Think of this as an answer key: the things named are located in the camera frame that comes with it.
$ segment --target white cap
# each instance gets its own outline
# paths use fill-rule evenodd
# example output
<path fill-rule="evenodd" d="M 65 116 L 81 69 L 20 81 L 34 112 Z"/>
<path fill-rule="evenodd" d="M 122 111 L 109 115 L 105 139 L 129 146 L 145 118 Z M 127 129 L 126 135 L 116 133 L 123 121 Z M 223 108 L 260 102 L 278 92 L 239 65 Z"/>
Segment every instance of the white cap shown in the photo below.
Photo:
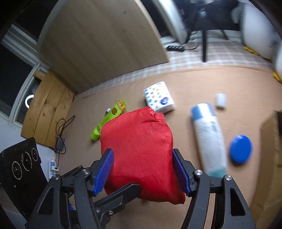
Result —
<path fill-rule="evenodd" d="M 226 107 L 226 94 L 217 93 L 215 103 L 217 107 L 225 108 Z"/>
<path fill-rule="evenodd" d="M 107 109 L 107 111 L 106 111 L 106 114 L 107 114 L 107 113 L 109 113 L 109 112 L 110 112 L 110 110 L 111 110 L 111 108 L 108 108 L 108 109 Z"/>

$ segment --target checkered tablecloth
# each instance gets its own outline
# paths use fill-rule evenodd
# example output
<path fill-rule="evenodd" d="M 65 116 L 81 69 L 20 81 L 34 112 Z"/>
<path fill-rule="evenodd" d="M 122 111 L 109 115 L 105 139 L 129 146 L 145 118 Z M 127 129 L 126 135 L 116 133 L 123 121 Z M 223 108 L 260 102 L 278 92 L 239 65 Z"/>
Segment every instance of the checkered tablecloth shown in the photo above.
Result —
<path fill-rule="evenodd" d="M 186 48 L 192 48 L 193 44 L 189 44 Z M 89 96 L 100 90 L 110 88 L 119 84 L 134 81 L 162 72 L 174 71 L 184 68 L 193 68 L 207 65 L 246 65 L 252 67 L 272 68 L 272 64 L 260 56 L 256 56 L 243 49 L 241 43 L 235 41 L 212 42 L 207 44 L 207 62 L 202 62 L 202 46 L 195 50 L 186 50 L 184 52 L 167 52 L 169 62 L 147 67 L 134 72 L 130 72 L 114 79 L 108 80 L 95 87 L 90 88 L 78 94 L 75 100 Z"/>

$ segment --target window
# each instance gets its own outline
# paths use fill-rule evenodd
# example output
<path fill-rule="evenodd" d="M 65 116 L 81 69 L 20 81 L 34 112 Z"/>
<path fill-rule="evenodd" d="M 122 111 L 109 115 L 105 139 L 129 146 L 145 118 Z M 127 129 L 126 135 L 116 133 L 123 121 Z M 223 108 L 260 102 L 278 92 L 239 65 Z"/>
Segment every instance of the window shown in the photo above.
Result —
<path fill-rule="evenodd" d="M 0 111 L 10 116 L 17 95 L 32 67 L 0 45 Z"/>
<path fill-rule="evenodd" d="M 38 40 L 51 10 L 58 0 L 35 0 L 15 20 L 14 24 Z"/>
<path fill-rule="evenodd" d="M 36 44 L 12 25 L 0 45 L 0 117 L 20 128 L 41 82 L 33 74 L 50 68 L 39 60 Z"/>
<path fill-rule="evenodd" d="M 20 109 L 18 117 L 17 117 L 17 122 L 23 124 L 23 121 L 25 119 L 25 115 L 27 113 L 27 110 L 29 108 L 31 100 L 34 97 L 34 94 L 35 94 L 35 92 L 36 92 L 40 82 L 41 82 L 40 79 L 34 78 L 34 81 L 33 81 L 32 85 L 31 85 L 31 87 L 29 88 L 25 98 L 22 101 L 21 109 Z"/>

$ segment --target white cylinder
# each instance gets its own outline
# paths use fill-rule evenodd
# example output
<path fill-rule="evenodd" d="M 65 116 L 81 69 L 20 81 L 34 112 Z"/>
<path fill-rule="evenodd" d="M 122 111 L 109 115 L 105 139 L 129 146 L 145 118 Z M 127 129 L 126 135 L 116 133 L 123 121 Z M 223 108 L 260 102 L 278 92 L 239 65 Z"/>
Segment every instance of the white cylinder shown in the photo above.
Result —
<path fill-rule="evenodd" d="M 210 104 L 198 104 L 191 113 L 204 172 L 222 178 L 226 175 L 227 158 L 217 117 Z"/>

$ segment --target yellow-green toothpaste tube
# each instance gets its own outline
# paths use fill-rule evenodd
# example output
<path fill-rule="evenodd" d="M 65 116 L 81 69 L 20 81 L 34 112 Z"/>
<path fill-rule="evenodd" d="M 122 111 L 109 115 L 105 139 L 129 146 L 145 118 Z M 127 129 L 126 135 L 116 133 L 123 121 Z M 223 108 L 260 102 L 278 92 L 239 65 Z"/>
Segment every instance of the yellow-green toothpaste tube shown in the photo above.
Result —
<path fill-rule="evenodd" d="M 101 129 L 102 127 L 115 117 L 119 116 L 125 109 L 127 108 L 126 103 L 120 99 L 112 108 L 109 113 L 106 114 L 106 116 L 102 119 L 102 121 L 98 124 L 98 126 L 93 130 L 93 132 L 90 135 L 90 138 L 94 141 L 96 141 L 101 136 Z"/>

